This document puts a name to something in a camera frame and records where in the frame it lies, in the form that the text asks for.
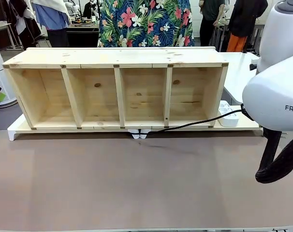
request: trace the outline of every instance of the desk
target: desk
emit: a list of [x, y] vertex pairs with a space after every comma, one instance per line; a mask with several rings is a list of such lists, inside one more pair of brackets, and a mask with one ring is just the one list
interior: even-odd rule
[[10, 43], [11, 43], [11, 46], [12, 46], [12, 49], [16, 50], [15, 48], [15, 44], [12, 40], [12, 36], [10, 34], [10, 30], [9, 30], [9, 25], [11, 23], [7, 23], [7, 21], [0, 21], [0, 30], [7, 30], [8, 32], [8, 35], [9, 35], [9, 39], [10, 39]]
[[[214, 29], [211, 45], [215, 46], [217, 51], [221, 51], [225, 32], [228, 30], [229, 19], [220, 21], [219, 26]], [[265, 21], [256, 20], [250, 44], [253, 45], [252, 50], [259, 53], [258, 41], [264, 29]]]
[[72, 24], [67, 28], [70, 47], [97, 47], [99, 25], [94, 23]]
[[0, 230], [293, 225], [293, 172], [273, 184], [255, 180], [265, 138], [169, 135], [38, 134], [12, 143], [0, 130]]
[[245, 85], [256, 75], [256, 69], [250, 71], [249, 65], [252, 60], [258, 60], [259, 57], [252, 53], [241, 52], [222, 52], [221, 54], [229, 62], [224, 88], [235, 102], [241, 104]]

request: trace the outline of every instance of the white wall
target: white wall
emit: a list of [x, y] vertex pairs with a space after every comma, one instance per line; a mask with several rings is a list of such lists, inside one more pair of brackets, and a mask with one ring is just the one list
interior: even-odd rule
[[[226, 13], [227, 17], [231, 16], [231, 14], [233, 12], [235, 1], [236, 0], [230, 0], [230, 5], [229, 5], [230, 9]], [[268, 8], [263, 13], [263, 15], [259, 18], [262, 21], [267, 19], [268, 15], [269, 15], [269, 12], [272, 9], [272, 7], [277, 2], [279, 2], [280, 0], [267, 0], [267, 1], [268, 1]], [[200, 37], [199, 36], [199, 30], [200, 30], [201, 20], [203, 19], [202, 14], [200, 14], [200, 7], [198, 6], [198, 2], [199, 2], [199, 0], [190, 0], [191, 13], [192, 13], [192, 17], [193, 17], [193, 34], [194, 34], [194, 37]]]

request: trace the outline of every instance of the orange pants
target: orange pants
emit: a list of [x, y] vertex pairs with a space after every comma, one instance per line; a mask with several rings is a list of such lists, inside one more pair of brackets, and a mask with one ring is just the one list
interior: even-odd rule
[[237, 37], [230, 33], [227, 52], [242, 52], [243, 46], [246, 41], [246, 37]]

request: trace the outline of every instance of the shelf compartment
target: shelf compartment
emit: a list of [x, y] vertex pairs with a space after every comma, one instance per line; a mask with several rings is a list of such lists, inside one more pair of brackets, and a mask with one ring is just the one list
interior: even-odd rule
[[[169, 126], [202, 121], [217, 116], [222, 67], [173, 68]], [[208, 128], [214, 122], [189, 126]]]
[[34, 129], [76, 128], [60, 69], [6, 70]]
[[114, 69], [62, 70], [73, 106], [74, 117], [82, 129], [119, 129]]
[[123, 82], [125, 127], [163, 127], [163, 92], [166, 69], [120, 69]]

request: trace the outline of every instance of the floral shirt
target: floral shirt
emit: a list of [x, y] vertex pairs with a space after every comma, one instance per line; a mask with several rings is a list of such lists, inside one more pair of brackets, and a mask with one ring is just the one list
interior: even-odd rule
[[104, 0], [101, 47], [193, 46], [189, 0]]

